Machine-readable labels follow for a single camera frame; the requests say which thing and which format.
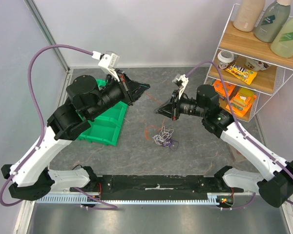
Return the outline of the light green pump bottle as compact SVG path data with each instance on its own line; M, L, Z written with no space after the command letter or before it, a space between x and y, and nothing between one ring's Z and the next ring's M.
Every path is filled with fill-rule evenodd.
M293 56L293 17L284 24L272 42L271 50L283 58Z

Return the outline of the yellow candy bag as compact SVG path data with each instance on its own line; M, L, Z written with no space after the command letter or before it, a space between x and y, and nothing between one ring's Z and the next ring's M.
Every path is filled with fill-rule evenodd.
M253 82L258 73L253 70L243 68L239 66L236 62L227 67L225 71L247 85L250 85Z

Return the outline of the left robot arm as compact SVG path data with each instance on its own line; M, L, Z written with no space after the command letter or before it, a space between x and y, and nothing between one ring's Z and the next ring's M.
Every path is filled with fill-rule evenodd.
M90 129L95 118L119 102L133 105L150 88L149 84L131 80L120 69L116 74L119 80L108 75L103 88L90 75L79 76L67 86L65 103L49 117L42 137L29 154L1 168L3 177L12 181L8 188L12 198L35 201L51 191L82 189L91 192L97 188L98 177L90 166L55 171L48 165L62 149Z

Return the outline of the beige pump bottle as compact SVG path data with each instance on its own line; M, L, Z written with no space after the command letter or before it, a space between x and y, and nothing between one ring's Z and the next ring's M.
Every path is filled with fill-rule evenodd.
M242 32L251 32L259 19L266 1L265 0L243 0L233 25Z

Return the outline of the white paper cup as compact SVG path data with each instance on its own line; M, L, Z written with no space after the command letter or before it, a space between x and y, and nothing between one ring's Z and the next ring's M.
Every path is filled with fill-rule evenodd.
M218 67L222 70L227 69L235 61L235 54L229 51L221 50L218 55Z

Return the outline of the green compartment bin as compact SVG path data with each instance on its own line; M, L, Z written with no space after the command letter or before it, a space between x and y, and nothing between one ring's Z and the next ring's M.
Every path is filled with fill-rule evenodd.
M72 84L78 83L82 81L83 78L92 77L92 76L79 76L74 79ZM103 95L106 96L107 100L107 91L112 91L113 89L116 91L120 91L123 94L118 82L112 81L104 81L101 79L95 79L98 85L98 89L103 91ZM88 120L90 124L90 128L82 132L77 140L86 140L90 143L100 143L103 145L112 145L116 146L118 142L118 138L121 132L121 128L123 125L123 121L126 115L128 105L122 101L118 101L113 107L110 107L98 117L95 117L94 121Z

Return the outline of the orange yellow snack box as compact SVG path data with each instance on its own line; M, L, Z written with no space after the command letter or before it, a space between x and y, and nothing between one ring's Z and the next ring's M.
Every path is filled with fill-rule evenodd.
M237 92L234 91L235 88L227 89L229 97L235 93L230 98L230 103L232 110L237 117L244 117L244 115L250 110L252 104L257 98L257 95L254 91L247 88L239 88Z

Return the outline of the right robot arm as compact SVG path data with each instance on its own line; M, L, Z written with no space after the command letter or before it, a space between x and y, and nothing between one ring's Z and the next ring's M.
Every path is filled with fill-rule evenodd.
M293 195L293 160L288 161L254 138L240 122L219 106L212 85L200 85L196 98L174 90L170 100L154 111L178 120L181 114L201 117L204 128L240 152L257 170L251 173L225 166L217 172L215 189L225 192L239 188L259 194L269 205L279 208Z

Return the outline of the grey-green pump bottle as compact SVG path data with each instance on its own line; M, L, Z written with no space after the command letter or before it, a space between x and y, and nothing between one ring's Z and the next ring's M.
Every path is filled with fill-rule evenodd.
M275 0L264 12L254 35L262 42L271 43L280 32L291 12L292 0Z

